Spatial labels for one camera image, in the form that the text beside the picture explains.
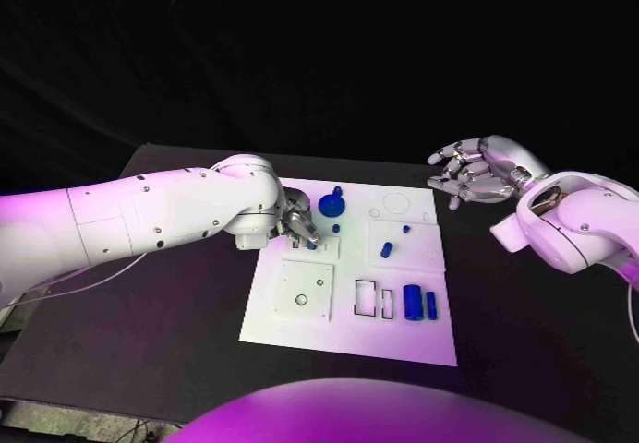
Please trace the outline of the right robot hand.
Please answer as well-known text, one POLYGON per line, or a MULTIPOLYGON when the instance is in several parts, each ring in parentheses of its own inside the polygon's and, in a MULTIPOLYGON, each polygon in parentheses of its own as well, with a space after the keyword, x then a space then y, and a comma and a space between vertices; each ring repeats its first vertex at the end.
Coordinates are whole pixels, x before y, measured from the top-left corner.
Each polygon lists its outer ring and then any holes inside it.
POLYGON ((427 158, 445 162, 428 186, 450 195, 448 210, 461 202, 500 203, 519 198, 551 170, 535 154, 510 138, 490 135, 455 141, 427 158))

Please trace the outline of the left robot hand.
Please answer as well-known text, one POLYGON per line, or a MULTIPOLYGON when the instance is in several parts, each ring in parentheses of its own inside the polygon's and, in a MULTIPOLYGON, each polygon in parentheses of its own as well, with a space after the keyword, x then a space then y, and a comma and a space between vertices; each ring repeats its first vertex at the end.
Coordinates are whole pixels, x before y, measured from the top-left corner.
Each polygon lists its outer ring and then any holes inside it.
POLYGON ((292 238, 300 243, 320 244, 320 232, 311 222, 310 198, 300 189, 284 187, 274 206, 275 225, 268 238, 292 238))

